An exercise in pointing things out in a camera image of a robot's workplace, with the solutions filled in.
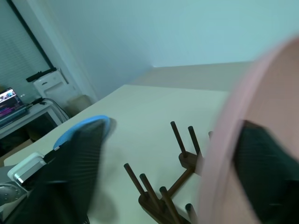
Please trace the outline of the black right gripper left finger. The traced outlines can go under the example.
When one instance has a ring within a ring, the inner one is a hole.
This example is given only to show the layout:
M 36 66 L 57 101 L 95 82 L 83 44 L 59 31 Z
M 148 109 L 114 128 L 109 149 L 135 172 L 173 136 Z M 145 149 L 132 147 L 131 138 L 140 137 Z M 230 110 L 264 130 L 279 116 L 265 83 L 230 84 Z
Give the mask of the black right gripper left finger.
M 11 224 L 82 224 L 96 186 L 106 124 L 96 120 L 74 132 L 45 165 Z

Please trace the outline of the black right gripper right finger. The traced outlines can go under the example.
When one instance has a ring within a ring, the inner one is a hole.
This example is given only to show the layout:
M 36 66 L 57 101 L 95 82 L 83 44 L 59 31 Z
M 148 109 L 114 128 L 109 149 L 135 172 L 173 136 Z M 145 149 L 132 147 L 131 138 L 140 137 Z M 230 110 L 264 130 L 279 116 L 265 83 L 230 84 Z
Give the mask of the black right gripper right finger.
M 261 223 L 299 222 L 299 163 L 266 128 L 244 121 L 233 163 Z

